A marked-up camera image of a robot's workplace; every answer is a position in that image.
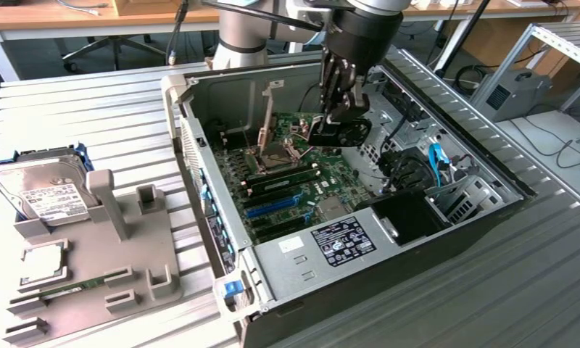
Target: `office chair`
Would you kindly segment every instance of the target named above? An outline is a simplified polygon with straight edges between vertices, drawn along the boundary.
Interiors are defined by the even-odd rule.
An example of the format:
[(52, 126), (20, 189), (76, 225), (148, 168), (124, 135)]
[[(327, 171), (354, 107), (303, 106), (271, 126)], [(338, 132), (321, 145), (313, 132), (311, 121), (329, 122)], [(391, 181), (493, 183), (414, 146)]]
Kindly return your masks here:
[[(96, 51), (98, 49), (102, 49), (110, 45), (112, 46), (112, 50), (115, 53), (115, 70), (120, 70), (118, 55), (122, 53), (122, 46), (130, 46), (135, 49), (139, 49), (140, 51), (159, 54), (163, 57), (162, 59), (163, 61), (166, 59), (166, 52), (162, 51), (161, 49), (157, 49), (152, 46), (146, 45), (144, 43), (130, 40), (130, 38), (132, 38), (134, 36), (136, 35), (108, 36), (106, 38), (102, 38), (99, 41), (95, 39), (95, 37), (90, 36), (87, 38), (88, 44), (82, 49), (67, 54), (62, 58), (67, 71), (70, 71), (71, 73), (78, 71), (78, 63), (72, 61), (74, 59), (80, 58), (86, 54), (91, 53), (92, 51)], [(150, 34), (144, 34), (144, 42), (147, 44), (154, 42)]]

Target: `blue pcie slot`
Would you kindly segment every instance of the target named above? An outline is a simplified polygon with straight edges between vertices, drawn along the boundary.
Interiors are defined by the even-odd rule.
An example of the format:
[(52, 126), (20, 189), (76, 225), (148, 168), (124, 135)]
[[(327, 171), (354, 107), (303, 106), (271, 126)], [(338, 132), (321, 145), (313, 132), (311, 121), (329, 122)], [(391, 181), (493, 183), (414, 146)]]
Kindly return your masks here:
[(297, 207), (299, 205), (301, 196), (303, 196), (303, 193), (293, 197), (289, 197), (286, 199), (282, 199), (274, 202), (273, 204), (266, 205), (265, 207), (250, 209), (247, 211), (247, 217), (250, 219), (257, 218), (258, 216), (263, 216), (266, 214), (277, 212), (278, 210)]

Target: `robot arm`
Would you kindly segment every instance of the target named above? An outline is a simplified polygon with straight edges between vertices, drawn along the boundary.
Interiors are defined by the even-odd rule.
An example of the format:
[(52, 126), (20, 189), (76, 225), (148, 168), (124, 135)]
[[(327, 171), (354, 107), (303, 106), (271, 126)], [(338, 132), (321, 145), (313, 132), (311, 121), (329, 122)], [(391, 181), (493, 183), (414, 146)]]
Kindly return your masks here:
[[(287, 41), (303, 38), (306, 42), (314, 37), (310, 30), (322, 28), (319, 23), (271, 13), (281, 11), (279, 0), (253, 1), (250, 7), (223, 2), (203, 3), (225, 10), (215, 68), (266, 63), (266, 39), (273, 37), (274, 32), (271, 22), (277, 22), (281, 28), (290, 28), (290, 34), (275, 37), (285, 40), (285, 36), (291, 36)], [(323, 28), (326, 39), (321, 77), (323, 116), (311, 125), (309, 143), (314, 146), (359, 146), (371, 129), (370, 122), (361, 117), (370, 110), (369, 96), (362, 91), (366, 75), (387, 54), (410, 0), (287, 0), (289, 9), (297, 9), (298, 5), (307, 11), (287, 12), (310, 17), (310, 10), (314, 9), (329, 15)], [(275, 29), (277, 33), (283, 32), (281, 28)], [(241, 57), (235, 60), (237, 64), (229, 64), (230, 59), (225, 57), (230, 51)]]

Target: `motherboard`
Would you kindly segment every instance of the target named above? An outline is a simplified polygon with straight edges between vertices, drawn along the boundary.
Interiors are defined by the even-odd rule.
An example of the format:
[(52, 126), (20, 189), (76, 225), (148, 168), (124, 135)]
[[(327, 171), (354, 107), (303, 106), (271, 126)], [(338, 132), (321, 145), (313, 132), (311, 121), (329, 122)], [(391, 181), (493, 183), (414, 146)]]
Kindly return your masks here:
[(246, 146), (230, 146), (225, 139), (214, 147), (234, 203), (258, 244), (345, 216), (371, 198), (342, 149), (309, 145), (315, 116), (274, 114), (275, 131), (265, 149), (247, 134)]

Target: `warning label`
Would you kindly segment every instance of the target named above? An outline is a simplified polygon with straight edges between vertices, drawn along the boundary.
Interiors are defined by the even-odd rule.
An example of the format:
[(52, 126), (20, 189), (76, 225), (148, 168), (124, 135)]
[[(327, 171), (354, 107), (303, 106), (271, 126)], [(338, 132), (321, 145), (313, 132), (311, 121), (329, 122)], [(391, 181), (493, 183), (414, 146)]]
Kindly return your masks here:
[(22, 195), (43, 221), (87, 213), (87, 204), (74, 183), (24, 191)]
[(313, 231), (311, 234), (329, 264), (334, 267), (377, 250), (355, 217)]

